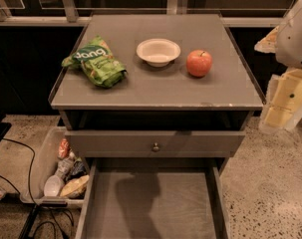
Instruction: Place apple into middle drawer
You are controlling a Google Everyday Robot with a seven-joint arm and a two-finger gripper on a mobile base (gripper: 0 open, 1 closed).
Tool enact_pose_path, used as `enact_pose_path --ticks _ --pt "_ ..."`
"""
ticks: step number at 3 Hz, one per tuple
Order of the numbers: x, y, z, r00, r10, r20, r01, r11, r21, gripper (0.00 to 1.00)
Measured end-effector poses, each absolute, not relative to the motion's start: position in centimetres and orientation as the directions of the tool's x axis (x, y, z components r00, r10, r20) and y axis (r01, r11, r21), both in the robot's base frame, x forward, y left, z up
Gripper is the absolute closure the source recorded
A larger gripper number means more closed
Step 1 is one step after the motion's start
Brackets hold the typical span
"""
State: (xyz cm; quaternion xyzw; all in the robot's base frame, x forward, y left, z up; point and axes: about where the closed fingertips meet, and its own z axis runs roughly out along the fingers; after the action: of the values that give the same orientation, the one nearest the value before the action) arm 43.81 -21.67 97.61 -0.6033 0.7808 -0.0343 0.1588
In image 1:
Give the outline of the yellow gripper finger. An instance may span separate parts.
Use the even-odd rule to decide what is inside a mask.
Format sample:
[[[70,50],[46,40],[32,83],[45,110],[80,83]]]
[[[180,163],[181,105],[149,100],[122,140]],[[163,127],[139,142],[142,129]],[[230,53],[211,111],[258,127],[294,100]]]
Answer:
[[[292,130],[302,119],[302,70],[288,68],[273,75],[266,92],[259,129],[265,133]]]

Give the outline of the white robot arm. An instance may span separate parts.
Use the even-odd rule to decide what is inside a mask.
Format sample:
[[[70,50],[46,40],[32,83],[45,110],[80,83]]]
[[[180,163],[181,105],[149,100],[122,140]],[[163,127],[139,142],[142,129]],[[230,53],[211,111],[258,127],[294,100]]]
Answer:
[[[285,73],[273,75],[269,81],[259,129],[265,133],[292,130],[302,119],[302,0],[254,50],[273,53],[276,61],[287,67]]]

